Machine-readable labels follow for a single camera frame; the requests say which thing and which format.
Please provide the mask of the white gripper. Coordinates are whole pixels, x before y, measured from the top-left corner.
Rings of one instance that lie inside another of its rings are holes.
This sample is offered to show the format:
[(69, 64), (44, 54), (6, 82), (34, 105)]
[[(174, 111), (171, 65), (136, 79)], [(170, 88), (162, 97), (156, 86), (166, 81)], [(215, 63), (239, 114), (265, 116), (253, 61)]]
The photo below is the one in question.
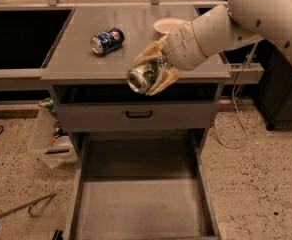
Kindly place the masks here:
[(135, 65), (145, 64), (157, 58), (166, 57), (173, 67), (161, 69), (155, 83), (146, 94), (153, 96), (176, 82), (182, 71), (192, 71), (208, 59), (200, 43), (198, 20), (186, 22), (172, 28), (163, 39), (152, 42), (135, 59)]

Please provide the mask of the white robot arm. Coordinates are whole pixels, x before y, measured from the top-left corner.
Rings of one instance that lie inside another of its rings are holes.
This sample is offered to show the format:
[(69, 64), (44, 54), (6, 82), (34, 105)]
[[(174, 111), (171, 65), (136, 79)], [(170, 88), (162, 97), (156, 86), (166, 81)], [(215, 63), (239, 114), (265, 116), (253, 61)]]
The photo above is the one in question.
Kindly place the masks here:
[(292, 0), (227, 0), (172, 28), (135, 58), (138, 65), (164, 57), (170, 64), (146, 91), (155, 95), (209, 57), (265, 39), (292, 65)]

